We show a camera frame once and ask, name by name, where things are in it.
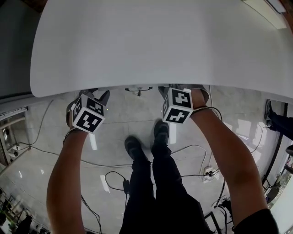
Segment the sleeve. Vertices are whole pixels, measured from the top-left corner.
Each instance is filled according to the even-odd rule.
[[[278,234],[279,229],[271,211],[263,209],[242,220],[235,228],[235,234]]]

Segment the sneaker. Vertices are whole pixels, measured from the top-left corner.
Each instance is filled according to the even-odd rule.
[[[156,123],[154,128],[154,145],[163,144],[168,145],[169,139],[169,125],[166,122],[163,122],[161,119]]]
[[[290,156],[293,156],[293,145],[288,146],[286,153]]]
[[[137,160],[138,158],[148,160],[146,155],[142,151],[141,143],[139,142],[139,140],[136,137],[129,136],[128,138],[126,138],[126,140],[124,142],[124,146],[125,146],[125,149],[126,149],[128,155],[133,160]]]
[[[267,120],[267,121],[270,120],[269,115],[270,115],[270,113],[272,111],[273,110],[272,110],[272,107],[271,107],[271,100],[268,99],[268,100],[266,100],[266,109],[265,109],[265,115],[264,115],[265,120]]]

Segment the black pants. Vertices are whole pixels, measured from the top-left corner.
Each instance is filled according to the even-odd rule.
[[[293,140],[293,118],[277,115],[273,111],[270,112],[269,118],[272,123],[271,130],[282,133],[290,140]]]
[[[135,160],[120,234],[212,233],[201,205],[187,194],[181,175],[167,146],[155,145],[153,174],[157,198],[153,196],[151,163],[144,157]]]

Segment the gray tile floor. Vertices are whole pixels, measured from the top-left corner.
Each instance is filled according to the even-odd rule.
[[[213,105],[221,111],[225,124],[244,141],[251,151],[254,150],[260,141],[261,128],[264,127],[264,95],[253,90],[218,86],[212,86],[211,93]],[[61,151],[63,137],[68,130],[65,123],[65,109],[76,96],[77,92],[63,94],[52,102],[35,147],[55,153]],[[20,123],[14,126],[18,141],[28,142],[29,140],[31,143],[36,139],[43,113],[49,102],[50,100],[29,106],[25,124]],[[151,130],[155,120],[160,118],[162,104],[163,99],[156,88],[142,92],[140,97],[124,89],[111,90],[107,119],[95,134],[98,150],[93,151],[87,139],[82,159],[103,165],[131,164],[131,159],[124,149],[124,140],[131,134],[142,141],[147,156],[152,160],[149,150],[152,139]],[[276,112],[280,112],[280,103],[274,102],[273,108]],[[260,145],[253,153],[261,175],[268,167],[276,138],[277,133],[267,128],[263,129]],[[177,142],[171,144],[170,149],[175,151],[191,144],[197,144],[206,149],[207,156],[203,162],[203,167],[206,167],[211,149],[199,128],[189,120],[186,124],[177,126]],[[205,152],[201,148],[190,147],[173,154],[173,157],[181,175],[189,175],[200,172],[204,155]],[[32,149],[0,178],[0,186],[5,192],[22,199],[35,212],[35,218],[48,227],[50,224],[45,206],[46,191],[56,160],[57,156],[53,154]],[[211,165],[217,168],[213,157]],[[126,178],[130,178],[132,171],[130,167],[113,169],[81,164],[82,194],[92,210],[100,214],[103,233],[107,234],[119,233],[125,209],[125,195],[122,191],[110,190],[111,194],[109,194],[103,189],[100,175],[105,175],[111,170],[120,172]],[[110,174],[108,181],[111,186],[122,187],[122,179],[115,174]],[[199,177],[183,178],[187,192],[201,203],[204,214],[213,210],[219,225],[223,228],[223,215],[219,210],[212,208],[212,204],[221,191],[222,181],[223,177],[220,173],[208,183],[203,183]],[[85,227],[98,231],[96,219],[85,206],[82,206],[82,217]]]

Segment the white tabletop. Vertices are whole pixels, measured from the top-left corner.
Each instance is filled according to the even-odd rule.
[[[293,42],[240,0],[48,0],[31,89],[189,83],[293,98]]]

